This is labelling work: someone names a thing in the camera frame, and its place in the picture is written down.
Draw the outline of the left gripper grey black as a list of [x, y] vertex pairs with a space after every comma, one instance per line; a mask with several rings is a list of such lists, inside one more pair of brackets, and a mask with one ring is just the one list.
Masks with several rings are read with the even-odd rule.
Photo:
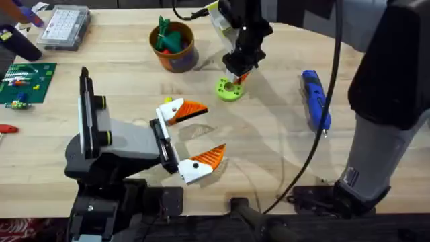
[[[156, 109], [167, 126], [207, 112], [208, 106], [183, 98]], [[79, 133], [65, 151], [64, 174], [74, 180], [123, 180], [161, 165], [170, 174], [179, 172], [186, 184], [192, 184], [215, 172], [226, 150], [222, 144], [178, 162], [158, 119], [151, 120], [149, 126], [137, 126], [112, 119], [107, 111], [97, 117], [81, 114], [79, 119]]]

